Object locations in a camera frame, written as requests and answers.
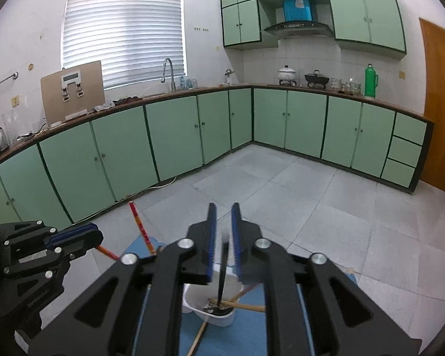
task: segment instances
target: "window blind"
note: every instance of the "window blind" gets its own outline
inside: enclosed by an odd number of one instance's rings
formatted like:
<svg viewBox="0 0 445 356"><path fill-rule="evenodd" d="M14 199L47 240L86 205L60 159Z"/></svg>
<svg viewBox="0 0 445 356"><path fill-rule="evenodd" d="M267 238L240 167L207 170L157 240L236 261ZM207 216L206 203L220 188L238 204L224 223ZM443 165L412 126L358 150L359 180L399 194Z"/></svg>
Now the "window blind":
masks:
<svg viewBox="0 0 445 356"><path fill-rule="evenodd" d="M181 0L68 0L64 68L100 60L104 88L185 74Z"/></svg>

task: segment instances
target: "faucet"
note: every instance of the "faucet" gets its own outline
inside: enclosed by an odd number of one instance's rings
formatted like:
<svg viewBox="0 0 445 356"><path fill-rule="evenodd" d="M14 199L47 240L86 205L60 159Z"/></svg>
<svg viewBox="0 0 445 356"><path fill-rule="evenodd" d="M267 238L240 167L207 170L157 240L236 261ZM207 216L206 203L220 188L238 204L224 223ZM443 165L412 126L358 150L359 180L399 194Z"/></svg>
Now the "faucet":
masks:
<svg viewBox="0 0 445 356"><path fill-rule="evenodd" d="M164 61L163 61L163 76L162 76L162 80L161 82L164 83L165 82L165 69L166 69L166 61L170 62L170 71L171 71L171 90L172 91L176 91L176 86L174 85L174 74L173 74L173 63L171 62L171 59L169 57L167 57Z"/></svg>

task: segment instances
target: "electrical outlet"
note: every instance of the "electrical outlet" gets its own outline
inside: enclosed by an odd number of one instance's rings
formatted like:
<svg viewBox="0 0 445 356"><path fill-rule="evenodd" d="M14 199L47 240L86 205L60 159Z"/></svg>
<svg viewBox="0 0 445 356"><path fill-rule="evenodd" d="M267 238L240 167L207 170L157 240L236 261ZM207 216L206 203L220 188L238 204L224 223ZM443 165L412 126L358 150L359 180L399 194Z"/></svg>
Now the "electrical outlet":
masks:
<svg viewBox="0 0 445 356"><path fill-rule="evenodd" d="M14 96L12 97L12 107L16 107L18 104L20 104L20 96Z"/></svg>

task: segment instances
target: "metal screw head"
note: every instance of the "metal screw head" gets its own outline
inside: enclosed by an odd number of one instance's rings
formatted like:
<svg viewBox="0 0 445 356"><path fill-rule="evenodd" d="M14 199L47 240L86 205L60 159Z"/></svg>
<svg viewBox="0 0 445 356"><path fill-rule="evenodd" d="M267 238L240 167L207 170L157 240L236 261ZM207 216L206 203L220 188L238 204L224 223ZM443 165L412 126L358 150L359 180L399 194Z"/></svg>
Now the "metal screw head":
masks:
<svg viewBox="0 0 445 356"><path fill-rule="evenodd" d="M195 243L191 238L183 238L178 241L178 246L182 249L189 249L192 248Z"/></svg>
<svg viewBox="0 0 445 356"><path fill-rule="evenodd" d="M315 253L310 257L313 263L317 265L323 265L328 258L323 253Z"/></svg>
<svg viewBox="0 0 445 356"><path fill-rule="evenodd" d="M259 249L267 249L269 246L271 246L272 242L270 242L267 238L259 238L257 241L255 241L255 245Z"/></svg>
<svg viewBox="0 0 445 356"><path fill-rule="evenodd" d="M133 265L138 259L139 258L134 253L127 253L120 258L120 262L125 265Z"/></svg>

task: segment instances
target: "countertop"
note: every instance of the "countertop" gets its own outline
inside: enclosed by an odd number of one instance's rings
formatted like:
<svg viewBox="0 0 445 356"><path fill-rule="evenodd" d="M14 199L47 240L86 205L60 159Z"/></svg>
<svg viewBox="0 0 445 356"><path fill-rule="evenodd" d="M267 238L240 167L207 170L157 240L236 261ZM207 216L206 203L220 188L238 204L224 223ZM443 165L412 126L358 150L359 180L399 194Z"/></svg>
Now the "countertop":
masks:
<svg viewBox="0 0 445 356"><path fill-rule="evenodd" d="M104 109L99 112L91 112L86 115L76 117L75 119L69 120L67 122L64 122L60 126L49 128L44 131L41 131L40 133L32 136L29 139L20 141L19 143L14 144L12 147L10 147L8 150L3 151L0 153L0 163L7 160L8 158L12 157L13 155L18 154L20 151L23 151L25 148L32 146L38 142L41 142L50 136L56 135L62 131L65 131L69 128L79 126L80 124L89 122L91 120L98 119L100 117L113 114L115 112L119 112L125 109L130 109L138 106L142 106L143 104L150 104L155 103L158 101L165 101L169 99L174 98L180 98L185 96L193 96L193 95L201 95L204 93L210 93L210 92L217 92L221 90L235 90L240 88L267 88L267 89L274 89L274 90L292 90L292 91L301 91L301 92L311 92L311 93L319 93L322 95L330 95L330 96L337 96L341 98L348 98L355 101L360 101L363 103L369 103L374 104L376 106L380 106L387 109L392 109L397 112L404 113L408 116L415 117L419 120L424 120L426 122L431 122L431 120L427 119L423 115L410 111L408 109L395 106L393 104L389 104L384 101L379 101L376 99L366 98L364 96L352 96L352 95L345 95L341 94L335 91L331 90L319 90L319 89L312 89L307 87L293 87L293 86L280 86L280 85L271 85L271 84L231 84L231 85L221 85L221 86L214 86L214 87L202 87L202 88L195 88L191 90L179 90L179 91L172 91L172 92L166 92L162 94L152 95L152 96L146 96L143 98L127 98L125 101L123 101L120 104L116 104L115 107Z"/></svg>

